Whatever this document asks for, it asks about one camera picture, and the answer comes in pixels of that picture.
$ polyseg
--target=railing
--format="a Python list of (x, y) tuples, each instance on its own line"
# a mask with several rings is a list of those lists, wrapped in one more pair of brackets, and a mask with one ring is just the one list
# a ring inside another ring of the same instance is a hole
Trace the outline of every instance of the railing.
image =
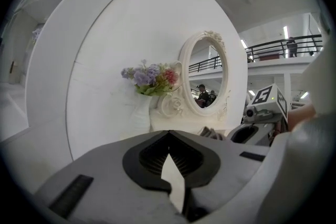
[[(251, 58), (251, 60), (255, 60), (255, 59), (260, 59), (266, 56), (283, 56), (285, 57), (286, 55), (289, 55), (291, 52), (288, 48), (285, 48), (285, 46), (287, 46), (287, 43), (289, 41), (295, 41), (295, 40), (299, 40), (299, 39), (311, 39), (311, 41), (303, 41), (303, 42), (295, 42), (295, 44), (300, 45), (300, 44), (312, 44), (312, 46), (301, 46), (297, 48), (297, 50), (302, 50), (302, 49), (306, 49), (309, 48), (308, 51), (297, 51), (295, 52), (295, 54), (306, 54), (309, 53), (310, 48), (314, 48), (314, 50), (312, 50), (312, 52), (319, 52), (320, 48), (322, 47), (321, 45), (318, 45), (319, 42), (322, 42), (322, 40), (315, 40), (316, 38), (320, 38), (322, 37), (321, 35), (310, 35), (310, 36), (301, 36), (301, 37), (295, 37), (295, 38), (290, 38), (290, 39), (280, 39), (280, 40), (276, 40), (276, 41), (271, 41), (271, 42), (266, 42), (266, 43), (262, 43), (262, 44), (258, 44), (255, 46), (251, 46), (248, 47), (246, 50), (246, 53), (248, 54), (248, 59)], [(276, 46), (271, 46), (271, 47), (265, 47), (265, 46), (269, 46), (271, 44), (276, 44), (276, 43), (280, 43), (279, 45)], [(198, 62), (198, 63), (194, 63), (193, 65), (189, 66), (189, 73), (191, 72), (200, 72), (202, 70), (211, 70), (211, 69), (216, 69), (217, 67), (222, 67), (222, 60), (220, 59), (220, 56), (217, 57), (213, 57), (210, 59), (206, 59), (204, 61)]]
[[(301, 37), (295, 37), (295, 38), (290, 38), (290, 39), (275, 40), (275, 41), (266, 42), (266, 43), (262, 43), (262, 44), (258, 44), (258, 45), (255, 45), (255, 46), (248, 47), (246, 49), (246, 53), (250, 54), (252, 56), (253, 60), (259, 59), (259, 58), (262, 58), (262, 57), (265, 57), (265, 56), (272, 56), (272, 55), (282, 55), (283, 57), (285, 57), (286, 54), (290, 53), (290, 52), (286, 53), (286, 50), (288, 49), (288, 48), (285, 48), (285, 46), (287, 46), (286, 43), (289, 42), (289, 41), (295, 41), (295, 40), (299, 40), (299, 39), (311, 39), (311, 41), (307, 40), (307, 41), (302, 41), (302, 42), (295, 42), (296, 45), (312, 44), (312, 46), (300, 46), (300, 47), (298, 46), (298, 48), (297, 48), (298, 50), (299, 49), (305, 49), (305, 48), (315, 48), (315, 50), (313, 50), (312, 52), (318, 52), (319, 51), (318, 48), (320, 48), (322, 46), (317, 45), (317, 43), (322, 42), (322, 40), (315, 40), (315, 38), (319, 38), (319, 37), (322, 37), (322, 35), (310, 35), (310, 36), (301, 36)], [(276, 44), (276, 43), (280, 43), (280, 44), (276, 45), (276, 46), (272, 46), (272, 47), (264, 47), (264, 46), (268, 46), (268, 45)], [(268, 49), (274, 49), (274, 48), (280, 48), (280, 49), (259, 52), (259, 51), (262, 51), (262, 50), (268, 50)], [(295, 52), (295, 54), (306, 54), (306, 53), (308, 53), (308, 51), (297, 51), (297, 52)]]

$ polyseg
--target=person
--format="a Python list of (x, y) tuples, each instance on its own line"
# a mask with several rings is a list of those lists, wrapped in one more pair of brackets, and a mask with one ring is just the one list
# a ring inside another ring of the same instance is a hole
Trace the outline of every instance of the person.
[(298, 45), (295, 43), (294, 40), (290, 40), (287, 42), (287, 48), (288, 48), (289, 58), (292, 58), (294, 55), (295, 57), (297, 57)]
[(253, 62), (253, 59), (251, 59), (251, 54), (247, 54), (247, 62)]
[(196, 102), (203, 109), (205, 108), (206, 102), (209, 101), (209, 94), (206, 92), (204, 84), (200, 84), (198, 88), (200, 90), (200, 95)]
[(215, 95), (215, 91), (211, 90), (210, 95), (209, 95), (209, 105), (211, 105), (215, 100), (216, 100), (217, 96)]

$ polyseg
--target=oval mirror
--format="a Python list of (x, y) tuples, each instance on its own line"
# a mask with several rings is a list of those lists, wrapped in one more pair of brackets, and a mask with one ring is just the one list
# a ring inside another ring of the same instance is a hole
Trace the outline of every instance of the oval mirror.
[(227, 62), (220, 34), (202, 31), (187, 40), (181, 51), (185, 100), (199, 115), (210, 115), (225, 106)]

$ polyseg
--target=white curved wall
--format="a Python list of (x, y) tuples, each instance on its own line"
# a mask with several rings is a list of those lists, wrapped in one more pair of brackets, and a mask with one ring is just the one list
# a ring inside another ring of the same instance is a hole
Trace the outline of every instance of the white curved wall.
[(29, 126), (66, 109), (77, 52), (93, 22), (112, 0), (62, 0), (45, 23), (29, 62), (26, 105)]
[(74, 158), (119, 140), (136, 105), (124, 67), (178, 59), (185, 41), (201, 30), (221, 34), (233, 85), (223, 129), (240, 124), (246, 85), (246, 53), (215, 0), (115, 0), (88, 32), (78, 53), (67, 99), (67, 130)]

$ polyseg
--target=white vase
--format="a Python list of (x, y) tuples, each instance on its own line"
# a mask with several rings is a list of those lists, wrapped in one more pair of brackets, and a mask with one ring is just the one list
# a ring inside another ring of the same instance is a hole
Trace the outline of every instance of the white vase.
[(129, 123), (128, 130), (124, 133), (122, 139), (137, 136), (139, 134), (149, 133), (151, 121), (149, 118), (149, 105), (152, 97), (148, 95), (138, 94), (138, 106), (133, 111)]

